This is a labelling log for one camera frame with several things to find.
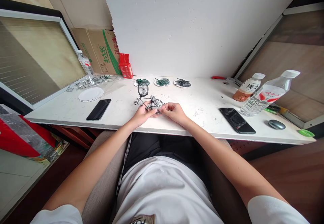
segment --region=sleeve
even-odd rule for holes
[[[271,196],[253,197],[247,210],[253,224],[309,224],[294,207]]]
[[[66,204],[55,210],[41,210],[30,224],[82,224],[82,218],[76,207]]]

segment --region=computer mouse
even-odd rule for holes
[[[278,120],[274,120],[274,119],[269,120],[268,124],[275,129],[285,129],[286,128],[286,125],[284,125],[282,122],[279,122]]]

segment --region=miniature bicycle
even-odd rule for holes
[[[138,85],[137,91],[139,94],[139,98],[136,98],[137,101],[134,101],[134,105],[138,104],[140,106],[143,106],[144,102],[142,101],[142,98],[148,99],[148,98],[144,98],[144,96],[147,96],[147,94],[149,93],[149,86],[145,82],[142,82]],[[164,105],[163,102],[159,99],[156,99],[155,96],[150,96],[150,100],[151,102],[145,107],[146,111],[149,111],[149,109],[154,110]]]

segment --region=black smartphone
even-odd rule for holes
[[[89,114],[89,116],[87,117],[87,120],[101,119],[110,102],[111,102],[110,99],[100,100],[98,104],[94,107],[92,112]]]
[[[234,108],[220,108],[220,112],[230,123],[233,129],[242,134],[255,134],[256,131],[242,118]]]

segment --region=green bottle cap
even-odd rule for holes
[[[298,133],[300,133],[301,135],[306,136],[306,137],[314,137],[315,136],[315,134],[313,134],[312,132],[310,132],[306,129],[298,130]]]

